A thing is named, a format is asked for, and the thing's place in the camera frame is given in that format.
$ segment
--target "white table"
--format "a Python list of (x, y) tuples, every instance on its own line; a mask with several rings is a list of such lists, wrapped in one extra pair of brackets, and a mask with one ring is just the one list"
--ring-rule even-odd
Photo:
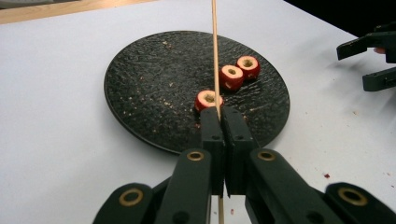
[[(211, 24), (210, 1), (162, 0), (0, 25), (0, 223), (92, 223), (114, 189), (170, 176), (177, 156), (111, 114), (105, 72), (139, 38)], [(336, 47), (356, 36), (283, 1), (218, 1), (218, 32), (259, 52), (288, 86), (289, 120), (267, 147), (315, 189), (344, 181), (396, 211), (396, 89), (361, 85), (392, 67), (385, 56), (337, 61)], [(243, 201), (224, 201), (226, 223), (248, 223)], [(213, 202), (213, 223), (217, 213)]]

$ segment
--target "apple slice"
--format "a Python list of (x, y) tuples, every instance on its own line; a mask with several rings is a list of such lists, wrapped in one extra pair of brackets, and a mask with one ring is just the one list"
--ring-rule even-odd
[[(224, 101), (222, 97), (219, 97), (219, 104), (223, 105)], [(216, 106), (215, 104), (215, 92), (214, 91), (200, 91), (195, 97), (194, 107), (198, 112), (211, 106)]]
[(245, 79), (255, 79), (260, 73), (260, 64), (252, 56), (242, 56), (236, 61), (236, 66), (244, 72)]
[(239, 67), (224, 65), (219, 71), (219, 84), (229, 91), (237, 91), (244, 83), (244, 72)]

